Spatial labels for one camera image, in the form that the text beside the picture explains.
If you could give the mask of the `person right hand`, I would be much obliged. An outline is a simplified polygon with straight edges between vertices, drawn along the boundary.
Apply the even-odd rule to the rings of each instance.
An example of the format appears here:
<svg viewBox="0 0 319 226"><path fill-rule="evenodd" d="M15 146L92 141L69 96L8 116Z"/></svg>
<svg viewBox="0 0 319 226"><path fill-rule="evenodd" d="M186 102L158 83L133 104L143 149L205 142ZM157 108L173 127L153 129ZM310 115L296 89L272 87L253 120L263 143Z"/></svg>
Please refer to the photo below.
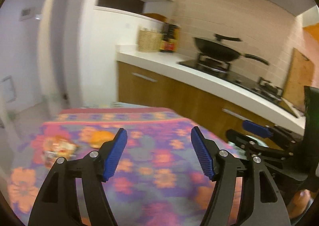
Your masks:
<svg viewBox="0 0 319 226"><path fill-rule="evenodd" d="M311 200L311 192L309 190L299 190L295 193L292 200L287 205L287 211L290 219L301 216Z"/></svg>

